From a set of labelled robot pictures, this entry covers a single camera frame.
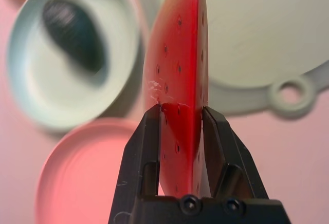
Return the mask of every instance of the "pink lid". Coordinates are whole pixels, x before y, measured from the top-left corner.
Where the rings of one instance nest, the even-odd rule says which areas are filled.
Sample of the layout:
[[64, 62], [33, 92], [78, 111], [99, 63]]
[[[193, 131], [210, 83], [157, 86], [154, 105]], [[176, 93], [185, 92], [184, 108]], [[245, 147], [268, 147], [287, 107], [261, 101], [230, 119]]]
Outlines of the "pink lid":
[[123, 150], [136, 127], [106, 118], [67, 134], [43, 167], [35, 222], [107, 223]]

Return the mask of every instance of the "red plastic disc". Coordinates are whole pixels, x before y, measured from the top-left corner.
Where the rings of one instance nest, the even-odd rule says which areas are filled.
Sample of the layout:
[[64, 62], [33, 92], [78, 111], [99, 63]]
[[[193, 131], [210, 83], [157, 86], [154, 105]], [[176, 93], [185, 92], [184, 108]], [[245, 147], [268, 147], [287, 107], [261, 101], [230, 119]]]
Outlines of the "red plastic disc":
[[145, 108], [162, 104], [160, 183], [166, 195], [199, 196], [202, 107], [208, 102], [206, 0], [165, 0], [144, 63]]

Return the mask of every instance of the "hole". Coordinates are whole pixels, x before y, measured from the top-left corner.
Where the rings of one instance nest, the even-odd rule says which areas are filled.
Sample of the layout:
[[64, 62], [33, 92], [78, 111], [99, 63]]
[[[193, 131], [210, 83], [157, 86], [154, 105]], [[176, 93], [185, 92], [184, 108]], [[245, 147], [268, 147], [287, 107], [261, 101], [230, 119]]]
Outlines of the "hole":
[[301, 89], [293, 83], [285, 83], [280, 88], [280, 96], [286, 102], [290, 104], [296, 104], [302, 99]]
[[180, 147], [179, 147], [179, 143], [177, 142], [176, 143], [176, 153], [179, 154], [180, 152]]

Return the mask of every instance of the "white scratch mark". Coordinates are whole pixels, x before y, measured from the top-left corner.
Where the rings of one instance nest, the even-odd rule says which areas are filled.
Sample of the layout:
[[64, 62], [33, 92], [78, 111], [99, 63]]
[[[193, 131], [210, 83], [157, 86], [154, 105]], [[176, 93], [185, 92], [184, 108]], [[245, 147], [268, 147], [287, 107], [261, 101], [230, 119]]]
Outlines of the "white scratch mark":
[[155, 81], [149, 81], [149, 84], [153, 85], [155, 87], [161, 87], [161, 85], [158, 82], [155, 82]]
[[117, 184], [117, 186], [123, 186], [123, 185], [127, 185], [128, 182], [127, 181], [123, 181], [122, 184]]
[[125, 211], [121, 211], [119, 212], [118, 214], [116, 214], [113, 218], [113, 223], [116, 224], [116, 218], [119, 216], [119, 215], [128, 215], [128, 216], [131, 216], [131, 213], [129, 212], [125, 212]]
[[156, 99], [154, 96], [151, 96], [151, 98], [155, 101], [158, 101], [158, 99]]

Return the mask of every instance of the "dark object in bowl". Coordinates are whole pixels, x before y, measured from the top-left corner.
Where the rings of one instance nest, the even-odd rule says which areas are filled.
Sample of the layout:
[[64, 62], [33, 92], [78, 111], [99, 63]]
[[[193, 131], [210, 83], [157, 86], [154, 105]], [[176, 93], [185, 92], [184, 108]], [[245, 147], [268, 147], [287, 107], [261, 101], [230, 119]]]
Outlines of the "dark object in bowl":
[[76, 63], [93, 73], [104, 66], [102, 42], [91, 18], [79, 5], [70, 0], [50, 0], [42, 17], [52, 39]]

